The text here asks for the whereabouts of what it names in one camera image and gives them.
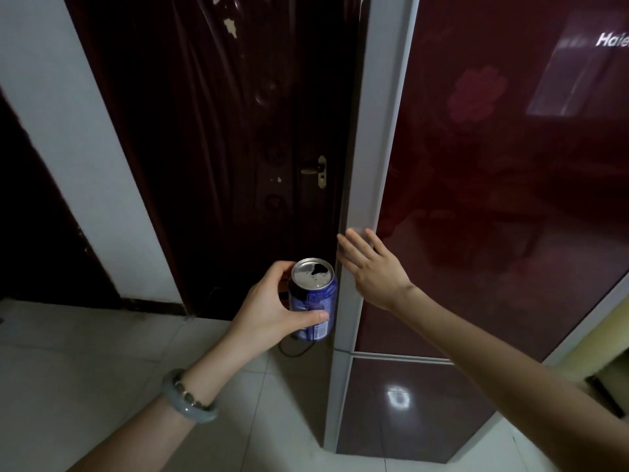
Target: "baseboard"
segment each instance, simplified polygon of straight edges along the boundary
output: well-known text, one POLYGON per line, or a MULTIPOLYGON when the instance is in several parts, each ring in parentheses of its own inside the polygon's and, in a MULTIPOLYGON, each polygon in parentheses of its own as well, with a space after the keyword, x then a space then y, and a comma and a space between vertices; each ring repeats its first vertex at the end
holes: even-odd
POLYGON ((160 315, 186 316, 184 305, 181 303, 138 300, 137 298, 122 298, 122 306, 120 309, 141 311, 142 313, 158 313, 160 315))

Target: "paint chip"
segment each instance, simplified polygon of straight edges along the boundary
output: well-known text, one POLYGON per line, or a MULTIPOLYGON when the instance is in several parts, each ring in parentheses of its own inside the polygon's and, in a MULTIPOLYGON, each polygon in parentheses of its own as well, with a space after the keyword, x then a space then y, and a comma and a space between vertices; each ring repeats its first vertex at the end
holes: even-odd
POLYGON ((225 23, 225 27, 227 28, 227 31, 236 39, 238 39, 238 36, 236 35, 236 24, 234 23, 234 21, 231 18, 227 18, 223 20, 223 23, 225 23))

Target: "blue can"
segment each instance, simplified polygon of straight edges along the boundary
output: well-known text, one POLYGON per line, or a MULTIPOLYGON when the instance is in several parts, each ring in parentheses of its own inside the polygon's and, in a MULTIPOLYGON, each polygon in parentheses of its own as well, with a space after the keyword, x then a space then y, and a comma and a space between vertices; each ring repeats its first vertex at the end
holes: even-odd
POLYGON ((288 293, 292 311, 324 309, 330 317, 323 323, 298 330, 297 337, 306 341, 320 341, 332 330, 338 283, 334 269, 328 262, 307 258, 297 262, 291 271, 288 293))

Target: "dark doorway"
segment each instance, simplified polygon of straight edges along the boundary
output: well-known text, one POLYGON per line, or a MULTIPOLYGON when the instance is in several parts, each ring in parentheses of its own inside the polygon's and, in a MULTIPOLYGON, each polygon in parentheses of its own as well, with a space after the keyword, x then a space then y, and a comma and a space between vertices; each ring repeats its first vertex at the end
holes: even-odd
POLYGON ((190 313, 334 261, 360 0, 66 4, 190 313))
POLYGON ((0 94, 0 298, 120 308, 121 299, 0 94))

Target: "hand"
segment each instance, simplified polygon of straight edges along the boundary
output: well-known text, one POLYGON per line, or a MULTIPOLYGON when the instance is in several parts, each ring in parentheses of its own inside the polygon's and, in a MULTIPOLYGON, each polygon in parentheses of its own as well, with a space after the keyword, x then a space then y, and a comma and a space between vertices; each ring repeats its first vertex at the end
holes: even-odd
POLYGON ((326 311, 289 311, 277 293, 279 282, 295 262, 275 262, 262 280, 252 286, 230 325, 227 336, 235 339, 254 358, 296 330, 328 319, 326 311))
POLYGON ((389 252, 373 230, 366 229, 373 248, 354 230, 348 228, 346 237, 337 235, 343 252, 336 256, 356 280, 356 290, 366 301, 378 308, 394 311, 396 302, 414 285, 395 255, 389 252))

